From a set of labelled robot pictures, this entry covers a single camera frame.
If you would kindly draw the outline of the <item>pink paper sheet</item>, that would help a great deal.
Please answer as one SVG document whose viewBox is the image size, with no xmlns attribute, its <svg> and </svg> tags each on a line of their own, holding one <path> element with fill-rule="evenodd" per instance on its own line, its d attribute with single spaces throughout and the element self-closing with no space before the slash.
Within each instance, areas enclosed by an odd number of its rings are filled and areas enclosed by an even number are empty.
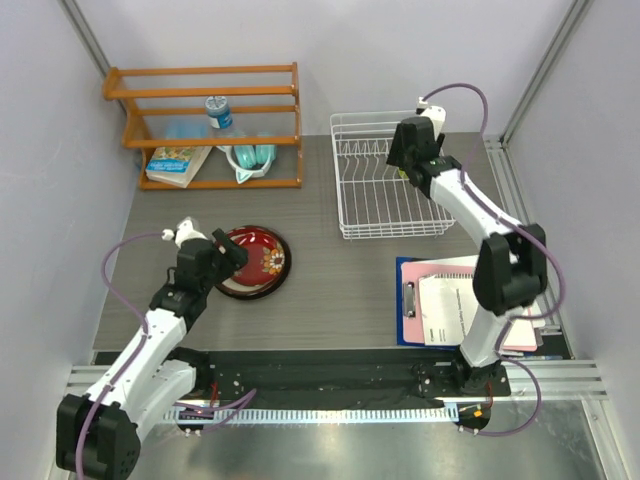
<svg viewBox="0 0 640 480">
<path fill-rule="evenodd" d="M 430 274 L 424 275 L 424 276 L 436 275 L 436 274 L 446 274 L 446 273 L 435 273 L 434 271 L 431 271 Z M 409 282 L 409 283 L 405 283 L 404 284 L 403 301 L 404 301 L 404 316 L 405 317 L 416 317 L 417 314 L 418 314 L 418 317 L 420 318 L 418 282 L 419 282 L 419 279 L 421 277 L 424 277 L 424 276 L 419 274 L 419 278 L 417 279 L 417 283 Z M 431 346 L 426 346 L 426 348 L 445 349 L 445 350 L 450 350 L 450 349 L 453 349 L 455 347 L 431 347 Z"/>
</svg>

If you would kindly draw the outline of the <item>small brown rimmed plate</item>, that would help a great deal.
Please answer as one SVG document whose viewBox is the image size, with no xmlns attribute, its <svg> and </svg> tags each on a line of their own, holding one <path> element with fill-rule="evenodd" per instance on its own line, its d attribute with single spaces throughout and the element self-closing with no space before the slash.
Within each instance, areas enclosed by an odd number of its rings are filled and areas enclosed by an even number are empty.
<svg viewBox="0 0 640 480">
<path fill-rule="evenodd" d="M 274 232 L 260 226 L 242 226 L 226 232 L 249 254 L 247 265 L 224 285 L 238 292 L 253 292 L 269 287 L 284 272 L 284 244 Z"/>
</svg>

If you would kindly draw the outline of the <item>white printed manual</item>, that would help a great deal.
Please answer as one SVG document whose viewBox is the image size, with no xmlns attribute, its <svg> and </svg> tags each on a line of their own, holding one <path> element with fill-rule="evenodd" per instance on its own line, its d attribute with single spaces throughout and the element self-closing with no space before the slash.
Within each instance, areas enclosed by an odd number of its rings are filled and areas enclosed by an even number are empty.
<svg viewBox="0 0 640 480">
<path fill-rule="evenodd" d="M 424 276 L 418 282 L 424 343 L 455 347 L 466 337 L 478 307 L 471 274 Z"/>
</svg>

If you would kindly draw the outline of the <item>clear water bottle blue cap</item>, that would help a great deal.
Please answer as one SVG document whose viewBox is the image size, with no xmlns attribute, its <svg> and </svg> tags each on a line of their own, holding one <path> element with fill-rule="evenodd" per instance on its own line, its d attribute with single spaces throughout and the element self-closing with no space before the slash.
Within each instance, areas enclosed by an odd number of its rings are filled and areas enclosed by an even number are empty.
<svg viewBox="0 0 640 480">
<path fill-rule="evenodd" d="M 204 101 L 209 123 L 216 138 L 244 138 L 245 133 L 234 122 L 226 96 L 209 96 Z"/>
</svg>

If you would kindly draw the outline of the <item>left grey aluminium frame post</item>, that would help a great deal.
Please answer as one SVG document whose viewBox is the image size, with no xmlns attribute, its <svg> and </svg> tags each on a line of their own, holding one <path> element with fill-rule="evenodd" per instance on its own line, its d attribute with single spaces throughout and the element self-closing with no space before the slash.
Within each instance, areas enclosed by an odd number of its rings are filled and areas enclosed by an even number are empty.
<svg viewBox="0 0 640 480">
<path fill-rule="evenodd" d="M 81 44 L 89 54 L 90 59 L 102 77 L 105 78 L 111 68 L 111 64 L 79 3 L 76 0 L 59 0 L 58 3 L 76 32 Z"/>
</svg>

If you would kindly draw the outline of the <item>aluminium front rail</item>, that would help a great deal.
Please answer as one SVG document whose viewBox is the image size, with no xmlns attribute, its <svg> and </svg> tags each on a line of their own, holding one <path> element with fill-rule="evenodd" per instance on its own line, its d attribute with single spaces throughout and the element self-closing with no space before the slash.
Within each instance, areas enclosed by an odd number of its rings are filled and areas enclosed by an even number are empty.
<svg viewBox="0 0 640 480">
<path fill-rule="evenodd" d="M 608 397 L 594 361 L 522 359 L 522 364 L 535 376 L 545 400 L 602 400 Z M 83 394 L 109 368 L 110 365 L 73 366 L 64 393 Z M 533 380 L 522 367 L 508 363 L 506 377 L 517 399 L 535 399 Z"/>
</svg>

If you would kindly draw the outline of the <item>white wire dish rack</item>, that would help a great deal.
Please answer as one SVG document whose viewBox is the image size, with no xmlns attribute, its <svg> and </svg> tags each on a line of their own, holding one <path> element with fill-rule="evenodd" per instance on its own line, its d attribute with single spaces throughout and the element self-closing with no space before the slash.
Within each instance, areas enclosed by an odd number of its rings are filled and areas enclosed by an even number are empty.
<svg viewBox="0 0 640 480">
<path fill-rule="evenodd" d="M 338 221 L 346 240 L 437 237 L 455 224 L 386 164 L 396 125 L 410 110 L 330 116 Z"/>
</svg>

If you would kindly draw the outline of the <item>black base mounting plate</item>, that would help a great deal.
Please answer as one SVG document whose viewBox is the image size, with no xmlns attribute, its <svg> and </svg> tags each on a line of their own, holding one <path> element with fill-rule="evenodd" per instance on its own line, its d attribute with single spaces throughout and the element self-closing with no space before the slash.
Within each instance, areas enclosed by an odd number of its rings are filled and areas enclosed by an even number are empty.
<svg viewBox="0 0 640 480">
<path fill-rule="evenodd" d="M 191 397 L 217 391 L 227 402 L 254 391 L 254 409 L 438 408 L 450 398 L 511 394 L 503 366 L 463 383 L 457 355 L 449 350 L 205 352 L 180 347 L 169 357 L 194 367 Z"/>
</svg>

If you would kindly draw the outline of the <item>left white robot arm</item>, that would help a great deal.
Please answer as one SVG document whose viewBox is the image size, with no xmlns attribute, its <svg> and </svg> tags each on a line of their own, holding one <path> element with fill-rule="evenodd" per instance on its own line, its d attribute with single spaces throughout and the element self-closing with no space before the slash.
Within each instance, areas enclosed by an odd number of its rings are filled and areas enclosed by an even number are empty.
<svg viewBox="0 0 640 480">
<path fill-rule="evenodd" d="M 111 367 L 83 394 L 67 394 L 56 413 L 55 462 L 77 478 L 126 479 L 154 424 L 181 397 L 205 397 L 213 375 L 201 354 L 178 344 L 207 307 L 211 290 L 247 265 L 248 251 L 225 232 L 202 233 L 191 218 L 159 238 L 177 247 L 174 266 L 140 327 Z"/>
</svg>

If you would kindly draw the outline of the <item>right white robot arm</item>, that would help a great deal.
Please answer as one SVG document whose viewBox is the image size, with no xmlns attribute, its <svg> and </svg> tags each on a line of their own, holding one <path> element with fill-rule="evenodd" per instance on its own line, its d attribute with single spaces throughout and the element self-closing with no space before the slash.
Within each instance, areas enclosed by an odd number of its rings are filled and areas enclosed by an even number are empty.
<svg viewBox="0 0 640 480">
<path fill-rule="evenodd" d="M 395 128 L 387 164 L 404 171 L 410 184 L 450 213 L 479 248 L 473 277 L 478 307 L 451 371 L 455 389 L 472 395 L 498 375 L 512 322 L 547 288 L 540 251 L 546 234 L 537 224 L 523 225 L 504 214 L 454 157 L 441 154 L 441 144 L 430 118 L 406 118 Z"/>
</svg>

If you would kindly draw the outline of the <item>paperback book with blue cover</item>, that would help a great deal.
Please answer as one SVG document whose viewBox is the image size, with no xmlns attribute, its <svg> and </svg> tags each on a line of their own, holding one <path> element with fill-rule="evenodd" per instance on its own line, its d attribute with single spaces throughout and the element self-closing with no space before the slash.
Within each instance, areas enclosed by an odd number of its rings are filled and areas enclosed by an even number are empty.
<svg viewBox="0 0 640 480">
<path fill-rule="evenodd" d="M 187 188 L 211 149 L 211 146 L 158 147 L 146 166 L 146 176 L 153 181 Z"/>
</svg>

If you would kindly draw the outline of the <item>blue clipboard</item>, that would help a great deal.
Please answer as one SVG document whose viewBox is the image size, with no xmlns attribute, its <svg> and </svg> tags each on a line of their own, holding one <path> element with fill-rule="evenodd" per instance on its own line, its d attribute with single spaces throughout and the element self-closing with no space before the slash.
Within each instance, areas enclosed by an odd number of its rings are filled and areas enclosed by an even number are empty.
<svg viewBox="0 0 640 480">
<path fill-rule="evenodd" d="M 404 284 L 417 283 L 419 274 L 453 273 L 473 275 L 477 257 L 462 256 L 444 259 L 423 259 L 399 256 L 395 260 L 395 295 L 396 295 L 396 340 L 400 346 L 426 348 L 424 344 L 422 323 L 416 317 L 404 316 Z"/>
</svg>

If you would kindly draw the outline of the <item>grey aluminium frame post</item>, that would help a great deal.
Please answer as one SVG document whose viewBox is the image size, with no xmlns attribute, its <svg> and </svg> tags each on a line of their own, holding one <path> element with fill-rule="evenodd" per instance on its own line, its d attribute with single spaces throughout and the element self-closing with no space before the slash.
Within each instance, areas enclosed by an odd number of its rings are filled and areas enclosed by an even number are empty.
<svg viewBox="0 0 640 480">
<path fill-rule="evenodd" d="M 551 76 L 554 68 L 561 59 L 562 54 L 569 45 L 572 37 L 586 17 L 592 0 L 573 0 L 564 14 L 551 42 L 543 54 L 534 74 L 532 75 L 524 93 L 518 101 L 506 127 L 500 136 L 500 143 L 507 146 L 519 130 L 527 113 Z"/>
<path fill-rule="evenodd" d="M 90 59 L 102 77 L 105 78 L 111 68 L 111 64 L 79 3 L 76 0 L 59 0 L 58 3 L 76 32 L 81 44 L 89 54 Z"/>
</svg>

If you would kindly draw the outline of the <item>white teal cat-ear headphones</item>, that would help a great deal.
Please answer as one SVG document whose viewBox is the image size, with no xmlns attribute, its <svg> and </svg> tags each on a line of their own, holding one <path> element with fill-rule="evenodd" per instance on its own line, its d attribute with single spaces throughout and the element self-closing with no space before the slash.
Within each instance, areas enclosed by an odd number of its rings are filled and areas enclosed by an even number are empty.
<svg viewBox="0 0 640 480">
<path fill-rule="evenodd" d="M 276 146 L 269 144 L 217 146 L 217 149 L 225 154 L 239 185 L 264 177 L 277 155 Z"/>
</svg>

